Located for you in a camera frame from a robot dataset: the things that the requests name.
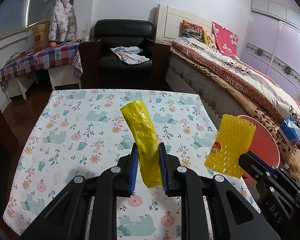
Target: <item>red label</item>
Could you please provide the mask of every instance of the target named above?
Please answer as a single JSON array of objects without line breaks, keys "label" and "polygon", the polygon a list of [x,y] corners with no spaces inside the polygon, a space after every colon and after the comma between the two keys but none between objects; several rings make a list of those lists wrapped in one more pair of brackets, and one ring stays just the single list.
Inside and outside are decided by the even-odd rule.
[{"label": "red label", "polygon": [[211,152],[218,153],[221,151],[221,144],[219,142],[214,142],[214,144],[211,147]]},{"label": "red label", "polygon": [[41,39],[41,34],[34,36],[34,42],[38,42]]}]

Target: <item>white wall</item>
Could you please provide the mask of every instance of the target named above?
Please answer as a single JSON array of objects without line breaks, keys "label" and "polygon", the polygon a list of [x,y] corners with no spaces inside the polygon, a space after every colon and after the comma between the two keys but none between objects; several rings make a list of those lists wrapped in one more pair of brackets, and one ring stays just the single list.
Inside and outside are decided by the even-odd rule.
[{"label": "white wall", "polygon": [[91,21],[100,19],[150,20],[154,23],[158,4],[170,5],[207,20],[212,20],[233,31],[239,38],[237,51],[243,46],[251,0],[93,0]]},{"label": "white wall", "polygon": [[74,0],[74,10],[77,17],[77,39],[82,37],[82,30],[85,30],[88,24],[88,29],[92,27],[91,13],[93,0]]},{"label": "white wall", "polygon": [[[10,56],[17,52],[23,52],[33,46],[32,30],[17,33],[0,41],[0,69],[6,64]],[[1,111],[8,105],[7,97],[0,86]]]}]

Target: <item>screw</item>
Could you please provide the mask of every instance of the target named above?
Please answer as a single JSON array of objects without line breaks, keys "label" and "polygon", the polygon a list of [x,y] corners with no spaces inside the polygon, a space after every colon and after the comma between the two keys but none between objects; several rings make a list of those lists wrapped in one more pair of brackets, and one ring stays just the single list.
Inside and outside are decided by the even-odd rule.
[{"label": "screw", "polygon": [[187,171],[187,168],[185,166],[179,166],[177,168],[177,171],[181,172],[181,173],[185,173]]},{"label": "screw", "polygon": [[83,177],[82,176],[76,176],[74,179],[73,179],[74,183],[81,183],[83,182]]},{"label": "screw", "polygon": [[222,176],[222,175],[216,175],[216,176],[214,177],[214,179],[215,179],[217,182],[224,182],[225,177]]},{"label": "screw", "polygon": [[121,169],[120,169],[119,166],[113,166],[113,167],[111,168],[111,172],[112,172],[112,173],[118,173],[118,172],[120,172],[120,171],[121,171]]}]

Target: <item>white headboard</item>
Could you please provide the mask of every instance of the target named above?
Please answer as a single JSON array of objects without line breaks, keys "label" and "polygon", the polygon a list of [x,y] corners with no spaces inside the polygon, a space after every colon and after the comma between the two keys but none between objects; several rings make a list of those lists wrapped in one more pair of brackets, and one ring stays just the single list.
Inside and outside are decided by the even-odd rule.
[{"label": "white headboard", "polygon": [[156,39],[171,41],[180,37],[183,20],[202,26],[204,30],[212,33],[212,21],[169,5],[159,4],[154,24],[157,28]]}]

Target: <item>yellow plastic bag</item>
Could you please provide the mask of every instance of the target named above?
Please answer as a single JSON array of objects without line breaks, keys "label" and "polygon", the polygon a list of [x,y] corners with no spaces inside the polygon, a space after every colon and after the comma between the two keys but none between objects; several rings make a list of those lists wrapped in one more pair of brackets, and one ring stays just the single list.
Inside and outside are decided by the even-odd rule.
[{"label": "yellow plastic bag", "polygon": [[144,184],[148,188],[161,185],[157,135],[144,102],[136,100],[120,110],[138,146],[140,172]]}]

